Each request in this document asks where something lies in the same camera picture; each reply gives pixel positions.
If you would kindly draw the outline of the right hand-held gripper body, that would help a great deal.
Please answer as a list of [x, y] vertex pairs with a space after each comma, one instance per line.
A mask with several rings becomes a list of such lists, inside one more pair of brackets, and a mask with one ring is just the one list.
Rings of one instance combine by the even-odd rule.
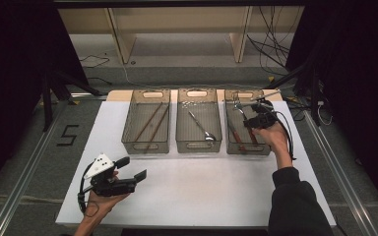
[[257, 97], [251, 108], [256, 113], [255, 117], [259, 121], [259, 128], [269, 128], [279, 120], [273, 103], [267, 99], [266, 94]]

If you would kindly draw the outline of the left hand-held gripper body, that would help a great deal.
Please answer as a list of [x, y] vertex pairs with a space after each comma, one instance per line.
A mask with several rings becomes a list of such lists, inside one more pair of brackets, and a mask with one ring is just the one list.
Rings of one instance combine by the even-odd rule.
[[98, 196], [112, 197], [133, 193], [137, 186], [135, 178], [119, 180], [114, 177], [114, 166], [116, 161], [112, 161], [105, 153], [101, 153], [93, 163], [85, 170], [83, 179], [90, 179], [91, 184], [86, 188], [86, 192], [93, 190]]

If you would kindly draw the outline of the fork with brown handle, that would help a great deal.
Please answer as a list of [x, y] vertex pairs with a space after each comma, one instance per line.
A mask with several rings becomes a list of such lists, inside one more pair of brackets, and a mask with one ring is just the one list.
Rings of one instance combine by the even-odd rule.
[[243, 124], [244, 124], [244, 127], [247, 129], [248, 131], [248, 134], [249, 134], [249, 137], [251, 139], [251, 142], [253, 145], [257, 145], [258, 142], [256, 140], [256, 137], [255, 135], [253, 134], [252, 132], [252, 129], [251, 127], [246, 123], [248, 121], [247, 119], [247, 116], [245, 115], [243, 109], [242, 109], [242, 104], [239, 102], [239, 101], [234, 101], [234, 108], [240, 112], [240, 114], [242, 115], [242, 118], [243, 118]]

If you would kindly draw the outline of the grey translucent plastic bin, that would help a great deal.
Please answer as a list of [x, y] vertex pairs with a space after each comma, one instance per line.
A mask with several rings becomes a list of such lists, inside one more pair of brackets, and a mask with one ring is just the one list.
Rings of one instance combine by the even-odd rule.
[[[158, 105], [162, 106], [156, 116], [146, 128], [140, 139], [134, 142], [139, 131], [150, 118]], [[148, 153], [144, 150], [149, 143], [153, 131], [167, 105], [170, 105], [169, 89], [138, 89], [132, 92], [132, 97], [128, 109], [128, 114], [122, 134], [121, 142], [129, 154], [158, 154], [169, 152], [169, 110], [166, 113], [161, 126], [159, 127], [151, 149]]]
[[[268, 155], [270, 148], [265, 144], [264, 140], [255, 135], [258, 142], [253, 145], [249, 137], [247, 129], [244, 127], [243, 118], [239, 111], [234, 108], [234, 101], [239, 101], [242, 104], [242, 109], [247, 116], [247, 119], [254, 118], [256, 113], [252, 110], [251, 105], [256, 102], [256, 98], [264, 93], [259, 89], [226, 89], [224, 91], [224, 110], [225, 122], [227, 127], [226, 133], [226, 152], [228, 154], [244, 154], [244, 155]], [[245, 146], [245, 151], [238, 149], [233, 134], [229, 130], [228, 121], [231, 121], [235, 130], [237, 131], [242, 144]]]
[[[189, 115], [191, 111], [202, 126], [216, 137], [206, 141], [201, 129]], [[177, 95], [175, 140], [179, 153], [219, 152], [222, 132], [217, 91], [214, 88], [180, 88]]]

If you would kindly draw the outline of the metal spoon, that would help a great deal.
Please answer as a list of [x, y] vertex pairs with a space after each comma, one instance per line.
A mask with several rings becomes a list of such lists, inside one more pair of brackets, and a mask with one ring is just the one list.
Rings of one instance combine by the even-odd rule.
[[191, 112], [189, 111], [189, 115], [192, 117], [192, 119], [194, 120], [194, 122], [196, 123], [196, 125], [201, 129], [201, 131], [203, 132], [204, 134], [204, 138], [206, 141], [211, 141], [211, 142], [214, 142], [216, 140], [216, 137], [211, 134], [210, 132], [208, 132], [203, 126], [202, 124], [199, 122], [199, 120], [196, 118], [196, 116]]

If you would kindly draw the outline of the person's left hand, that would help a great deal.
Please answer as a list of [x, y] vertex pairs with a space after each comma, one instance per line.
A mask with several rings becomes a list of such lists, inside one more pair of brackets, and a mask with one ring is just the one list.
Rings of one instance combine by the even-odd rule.
[[94, 191], [90, 191], [87, 208], [84, 213], [84, 221], [101, 222], [119, 202], [125, 200], [127, 197], [128, 194], [101, 197]]

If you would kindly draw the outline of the person's right hand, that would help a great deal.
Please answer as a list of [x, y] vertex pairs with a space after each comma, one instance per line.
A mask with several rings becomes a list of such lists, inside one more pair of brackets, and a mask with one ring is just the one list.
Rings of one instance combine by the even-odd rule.
[[254, 129], [253, 133], [263, 138], [276, 157], [289, 157], [287, 136], [280, 123], [275, 123], [269, 128]]

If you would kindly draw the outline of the black metal stand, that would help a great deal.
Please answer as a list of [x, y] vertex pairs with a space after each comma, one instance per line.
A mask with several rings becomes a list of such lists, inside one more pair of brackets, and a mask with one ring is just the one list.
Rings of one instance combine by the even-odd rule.
[[270, 83], [266, 86], [266, 89], [276, 89], [294, 78], [297, 78], [293, 87], [294, 94], [299, 96], [308, 94], [311, 97], [311, 117], [314, 123], [320, 126], [321, 122], [318, 115], [318, 102], [320, 101], [318, 87], [319, 73], [312, 63], [303, 63], [296, 69], [290, 71], [287, 75], [282, 76], [279, 80]]
[[44, 132], [50, 128], [53, 121], [50, 93], [53, 92], [59, 100], [69, 100], [72, 97], [72, 93], [67, 89], [68, 85], [73, 85], [95, 96], [105, 95], [105, 92], [92, 88], [89, 84], [81, 82], [79, 79], [60, 70], [46, 72], [41, 79], [41, 94], [44, 107]]

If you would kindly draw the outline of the black curtain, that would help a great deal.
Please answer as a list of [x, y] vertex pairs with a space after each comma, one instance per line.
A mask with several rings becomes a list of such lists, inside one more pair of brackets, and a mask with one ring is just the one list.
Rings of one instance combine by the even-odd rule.
[[335, 121], [378, 190], [378, 0], [308, 0], [288, 56], [293, 70], [342, 10], [318, 54], [319, 80]]
[[58, 71], [88, 82], [53, 0], [0, 0], [0, 171]]

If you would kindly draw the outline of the light wooden desk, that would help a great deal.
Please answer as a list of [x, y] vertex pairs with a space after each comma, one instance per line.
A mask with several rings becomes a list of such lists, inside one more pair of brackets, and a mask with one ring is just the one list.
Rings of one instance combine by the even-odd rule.
[[226, 33], [234, 61], [243, 60], [249, 32], [294, 32], [304, 9], [300, 6], [163, 7], [61, 9], [70, 34], [109, 34], [122, 63], [129, 61], [139, 33]]

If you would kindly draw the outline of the aluminium floor rail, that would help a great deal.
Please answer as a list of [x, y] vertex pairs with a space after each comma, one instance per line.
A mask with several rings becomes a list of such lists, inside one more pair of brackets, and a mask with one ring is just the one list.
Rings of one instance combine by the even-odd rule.
[[0, 236], [3, 236], [9, 226], [67, 106], [67, 101], [50, 103], [53, 120], [47, 130], [44, 130], [44, 107], [38, 104], [12, 156], [0, 171]]
[[378, 236], [378, 230], [371, 219], [368, 209], [364, 206], [363, 201], [347, 178], [347, 174], [339, 163], [336, 154], [329, 144], [326, 136], [320, 127], [316, 126], [309, 112], [304, 112], [305, 120], [310, 128], [314, 139], [316, 140], [323, 156], [329, 166], [339, 188], [346, 200], [361, 233], [363, 236]]

